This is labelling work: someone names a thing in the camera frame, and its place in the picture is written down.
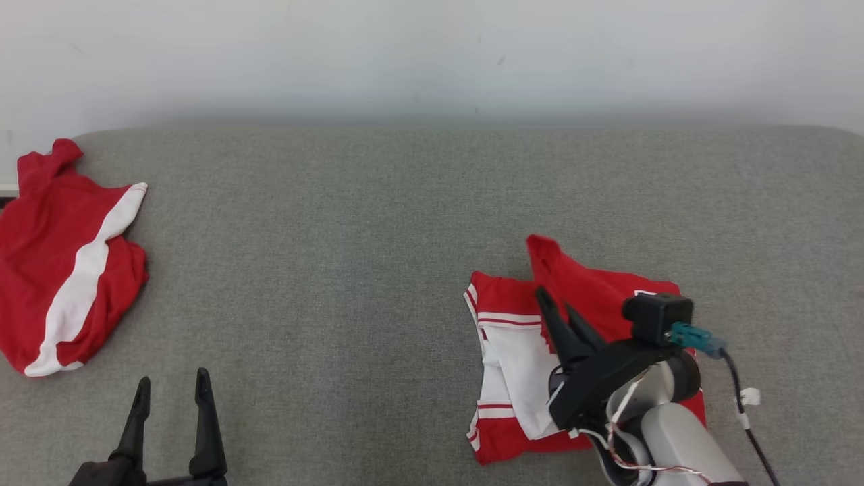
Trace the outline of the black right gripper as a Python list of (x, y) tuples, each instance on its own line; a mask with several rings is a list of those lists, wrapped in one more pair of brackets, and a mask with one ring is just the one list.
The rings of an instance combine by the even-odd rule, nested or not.
[(619, 405), (624, 405), (620, 418), (629, 421), (672, 401), (674, 378), (666, 362), (678, 359), (682, 348), (635, 339), (607, 345), (573, 306), (565, 305), (568, 320), (562, 318), (558, 303), (543, 286), (537, 286), (536, 299), (560, 366), (571, 369), (549, 403), (559, 430), (602, 428), (608, 412)]

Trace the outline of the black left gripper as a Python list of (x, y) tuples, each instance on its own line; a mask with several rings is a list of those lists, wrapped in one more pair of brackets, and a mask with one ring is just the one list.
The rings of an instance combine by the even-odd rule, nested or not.
[(198, 407), (198, 420), (194, 455), (188, 467), (191, 476), (151, 481), (141, 468), (137, 468), (143, 467), (143, 434), (151, 403), (151, 379), (145, 376), (139, 381), (111, 460), (84, 462), (69, 486), (229, 486), (212, 381), (204, 367), (199, 367), (196, 372), (194, 401)]

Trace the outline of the red jersey with white sleeves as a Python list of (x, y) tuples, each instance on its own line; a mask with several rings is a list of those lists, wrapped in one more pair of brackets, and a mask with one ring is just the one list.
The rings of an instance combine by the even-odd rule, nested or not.
[(537, 287), (548, 290), (560, 311), (574, 308), (605, 342), (630, 337), (630, 322), (622, 316), (627, 299), (681, 292), (670, 281), (584, 267), (543, 235), (531, 235), (526, 246), (531, 280), (475, 271), (464, 293), (483, 360), (481, 393), (466, 436), (482, 465), (525, 452), (591, 448), (586, 435), (571, 437), (549, 415), (549, 376), (559, 362), (537, 304)]

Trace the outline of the red shorts with white stripe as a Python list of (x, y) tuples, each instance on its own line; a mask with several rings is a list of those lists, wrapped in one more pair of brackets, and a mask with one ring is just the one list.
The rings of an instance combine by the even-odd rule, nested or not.
[(124, 236), (147, 184), (96, 184), (77, 172), (82, 156), (61, 138), (19, 157), (19, 196), (0, 211), (0, 352), (27, 377), (89, 362), (149, 278)]

